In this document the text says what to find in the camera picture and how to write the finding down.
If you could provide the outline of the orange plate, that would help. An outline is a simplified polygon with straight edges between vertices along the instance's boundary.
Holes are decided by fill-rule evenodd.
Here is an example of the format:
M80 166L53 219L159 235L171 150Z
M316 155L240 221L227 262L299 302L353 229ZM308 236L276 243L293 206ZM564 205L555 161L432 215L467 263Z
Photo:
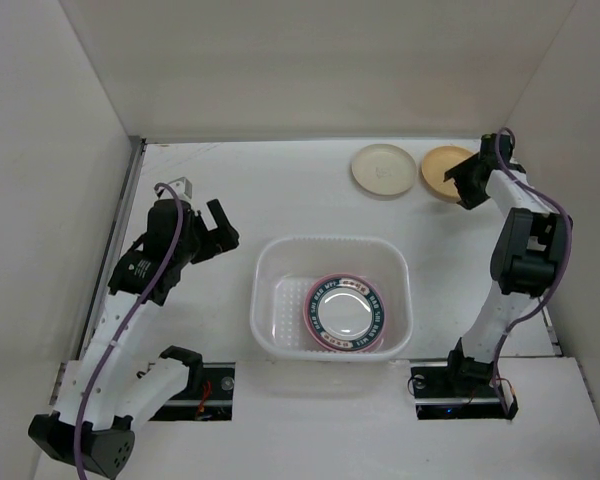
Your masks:
M452 180L445 179L445 173L467 160L473 153L458 146L441 146L430 150L421 162L421 176L428 191L436 198L448 203L460 200Z

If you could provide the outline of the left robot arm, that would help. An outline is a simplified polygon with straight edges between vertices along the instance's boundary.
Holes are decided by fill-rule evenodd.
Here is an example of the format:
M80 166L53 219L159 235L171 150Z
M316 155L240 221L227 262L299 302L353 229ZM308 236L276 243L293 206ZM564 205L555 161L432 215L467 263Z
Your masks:
M234 250L239 233L219 200L207 207L216 225L182 196L155 201L145 232L118 260L104 308L76 374L49 414L33 417L28 435L53 460L115 479L129 461L138 430L172 397L211 390L200 353L170 345L139 370L138 348L179 283L182 271Z

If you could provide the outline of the white plate green rim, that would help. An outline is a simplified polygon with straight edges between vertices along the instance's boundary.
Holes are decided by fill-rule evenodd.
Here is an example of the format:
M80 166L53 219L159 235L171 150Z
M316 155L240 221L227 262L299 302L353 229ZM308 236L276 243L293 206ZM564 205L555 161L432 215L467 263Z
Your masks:
M370 350L386 324L385 304L367 280L344 274L319 279L308 291L303 319L311 337L333 352Z

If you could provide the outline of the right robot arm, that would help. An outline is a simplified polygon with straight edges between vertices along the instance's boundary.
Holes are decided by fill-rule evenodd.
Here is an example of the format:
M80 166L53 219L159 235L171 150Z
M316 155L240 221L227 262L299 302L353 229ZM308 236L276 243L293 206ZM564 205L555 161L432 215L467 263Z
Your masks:
M487 299L443 371L446 388L465 395L476 386L495 385L507 337L557 290L571 254L573 224L562 205L527 183L520 165L497 154L477 153L444 178L454 182L463 208L491 199L505 217L490 260Z

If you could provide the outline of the cream plate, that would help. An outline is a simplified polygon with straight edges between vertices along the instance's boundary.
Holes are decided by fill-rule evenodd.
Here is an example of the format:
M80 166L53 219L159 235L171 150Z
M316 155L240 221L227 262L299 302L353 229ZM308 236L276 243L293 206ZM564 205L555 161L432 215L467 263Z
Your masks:
M415 184L417 164L404 149L390 144L373 144L359 150L351 160L354 180L367 192L394 197Z

